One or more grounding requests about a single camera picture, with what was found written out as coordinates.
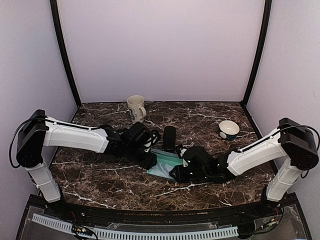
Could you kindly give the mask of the blue textured glasses case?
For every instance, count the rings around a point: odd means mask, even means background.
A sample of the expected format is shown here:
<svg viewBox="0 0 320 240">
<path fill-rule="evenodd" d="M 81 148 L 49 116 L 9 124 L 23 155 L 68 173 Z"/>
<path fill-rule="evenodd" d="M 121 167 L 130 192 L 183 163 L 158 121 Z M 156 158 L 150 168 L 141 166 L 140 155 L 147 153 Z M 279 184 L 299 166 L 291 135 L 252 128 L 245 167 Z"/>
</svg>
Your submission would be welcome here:
<svg viewBox="0 0 320 240">
<path fill-rule="evenodd" d="M 183 160 L 175 153 L 158 149 L 151 149 L 150 151 L 157 156 L 157 164 L 147 170 L 146 173 L 150 176 L 175 181 L 174 178 L 170 176 L 170 171 L 175 166 L 182 165 Z"/>
</svg>

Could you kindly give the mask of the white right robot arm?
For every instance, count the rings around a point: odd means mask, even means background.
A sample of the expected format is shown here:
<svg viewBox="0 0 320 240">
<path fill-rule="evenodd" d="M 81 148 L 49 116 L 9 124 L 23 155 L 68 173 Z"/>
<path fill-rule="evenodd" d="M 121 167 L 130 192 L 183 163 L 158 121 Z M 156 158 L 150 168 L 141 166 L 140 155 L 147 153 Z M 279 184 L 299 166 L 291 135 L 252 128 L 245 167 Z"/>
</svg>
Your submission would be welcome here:
<svg viewBox="0 0 320 240">
<path fill-rule="evenodd" d="M 266 217 L 287 190 L 319 163 L 320 134 L 311 126 L 282 118 L 277 128 L 254 143 L 230 151 L 217 158 L 203 147 L 179 147 L 176 151 L 183 163 L 176 165 L 169 175 L 178 183 L 210 182 L 223 184 L 246 171 L 271 160 L 284 158 L 283 165 L 267 185 L 263 200 L 255 205 L 255 213 Z"/>
</svg>

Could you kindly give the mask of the black hard glasses case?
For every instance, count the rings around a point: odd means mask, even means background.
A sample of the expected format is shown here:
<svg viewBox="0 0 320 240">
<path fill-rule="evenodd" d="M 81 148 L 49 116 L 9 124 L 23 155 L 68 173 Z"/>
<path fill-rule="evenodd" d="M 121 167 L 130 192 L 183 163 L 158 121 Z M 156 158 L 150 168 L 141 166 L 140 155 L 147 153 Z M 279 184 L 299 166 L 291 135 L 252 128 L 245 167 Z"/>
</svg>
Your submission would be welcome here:
<svg viewBox="0 0 320 240">
<path fill-rule="evenodd" d="M 163 132 L 162 149 L 165 152 L 173 153 L 176 149 L 176 128 L 166 126 Z"/>
</svg>

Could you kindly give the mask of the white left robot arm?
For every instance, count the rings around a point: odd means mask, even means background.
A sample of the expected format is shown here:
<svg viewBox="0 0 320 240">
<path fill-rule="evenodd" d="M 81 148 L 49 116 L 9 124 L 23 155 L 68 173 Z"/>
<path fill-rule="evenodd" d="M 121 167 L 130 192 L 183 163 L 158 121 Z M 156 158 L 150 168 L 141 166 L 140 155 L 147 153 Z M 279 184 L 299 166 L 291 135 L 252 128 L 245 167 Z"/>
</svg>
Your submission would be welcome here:
<svg viewBox="0 0 320 240">
<path fill-rule="evenodd" d="M 17 164 L 12 167 L 24 168 L 45 201 L 51 204 L 51 210 L 58 217 L 67 218 L 71 208 L 63 201 L 63 193 L 43 159 L 43 147 L 82 149 L 117 159 L 129 158 L 149 170 L 157 164 L 157 156 L 151 148 L 160 138 L 157 130 L 150 130 L 141 122 L 120 130 L 107 124 L 90 127 L 57 120 L 38 109 L 17 127 L 9 149 L 17 144 Z"/>
</svg>

